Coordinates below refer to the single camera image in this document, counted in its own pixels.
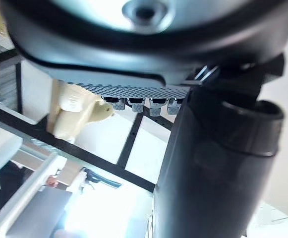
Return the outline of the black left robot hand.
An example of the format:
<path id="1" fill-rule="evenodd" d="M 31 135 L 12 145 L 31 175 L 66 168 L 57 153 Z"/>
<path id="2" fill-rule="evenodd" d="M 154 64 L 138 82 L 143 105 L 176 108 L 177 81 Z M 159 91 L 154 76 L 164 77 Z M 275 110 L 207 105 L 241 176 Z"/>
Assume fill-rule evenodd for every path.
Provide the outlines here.
<path id="1" fill-rule="evenodd" d="M 154 189 L 156 238 L 238 238 L 278 151 L 288 0 L 1 0 L 34 66 L 107 102 L 175 109 Z"/>

